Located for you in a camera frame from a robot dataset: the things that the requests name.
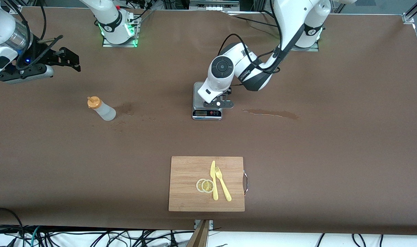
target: yellow fork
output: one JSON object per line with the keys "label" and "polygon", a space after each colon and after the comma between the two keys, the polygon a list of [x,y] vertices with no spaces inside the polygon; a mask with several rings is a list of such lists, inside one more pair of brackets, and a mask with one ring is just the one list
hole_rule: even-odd
{"label": "yellow fork", "polygon": [[228,192],[227,186],[225,186],[224,180],[222,180],[222,172],[219,169],[219,167],[215,167],[215,173],[216,173],[216,177],[219,179],[219,181],[221,181],[222,190],[224,191],[225,198],[227,199],[228,202],[231,202],[230,192]]}

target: liquid spill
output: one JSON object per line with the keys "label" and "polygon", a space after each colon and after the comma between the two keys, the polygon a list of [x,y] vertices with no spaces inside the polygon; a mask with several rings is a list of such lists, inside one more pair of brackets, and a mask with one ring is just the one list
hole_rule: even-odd
{"label": "liquid spill", "polygon": [[290,113],[289,111],[267,111],[267,110],[262,110],[262,109],[243,109],[242,111],[246,111],[254,115],[269,115],[269,116],[285,117],[285,118],[289,118],[293,120],[297,120],[300,118],[300,116]]}
{"label": "liquid spill", "polygon": [[134,115],[134,107],[133,103],[126,102],[122,105],[114,107],[116,110],[116,118],[122,115],[133,116]]}

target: plastic knife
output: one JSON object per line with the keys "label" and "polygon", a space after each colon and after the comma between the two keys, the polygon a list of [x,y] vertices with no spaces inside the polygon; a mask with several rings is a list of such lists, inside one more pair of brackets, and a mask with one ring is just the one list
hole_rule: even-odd
{"label": "plastic knife", "polygon": [[218,200],[218,188],[216,187],[216,175],[215,175],[215,161],[212,162],[212,167],[210,168],[210,177],[213,180],[213,200]]}

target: plastic bottle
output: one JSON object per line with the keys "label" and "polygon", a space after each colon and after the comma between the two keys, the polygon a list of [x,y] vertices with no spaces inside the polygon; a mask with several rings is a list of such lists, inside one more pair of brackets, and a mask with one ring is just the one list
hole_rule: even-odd
{"label": "plastic bottle", "polygon": [[111,121],[116,117],[116,110],[97,96],[88,97],[88,107],[96,111],[105,121]]}

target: cutting board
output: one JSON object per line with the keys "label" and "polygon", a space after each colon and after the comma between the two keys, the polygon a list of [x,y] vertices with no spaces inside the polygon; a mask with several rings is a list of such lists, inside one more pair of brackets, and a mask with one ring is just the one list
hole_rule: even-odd
{"label": "cutting board", "polygon": [[[196,182],[210,179],[212,161],[222,172],[223,180],[231,195],[227,202],[221,182],[216,179],[218,200],[212,193],[199,192]],[[169,211],[184,212],[243,212],[243,158],[208,156],[173,156],[170,166]]]}

